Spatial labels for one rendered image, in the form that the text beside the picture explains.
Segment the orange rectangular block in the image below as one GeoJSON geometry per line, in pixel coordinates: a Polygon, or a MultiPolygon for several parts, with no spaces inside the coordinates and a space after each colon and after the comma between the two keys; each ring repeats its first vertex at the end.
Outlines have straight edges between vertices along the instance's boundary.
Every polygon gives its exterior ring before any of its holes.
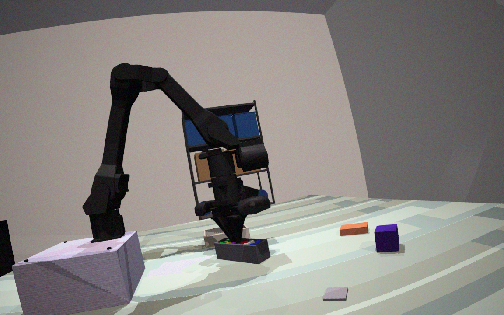
{"type": "Polygon", "coordinates": [[[344,224],[339,231],[340,236],[366,234],[368,233],[368,223],[344,224]]]}

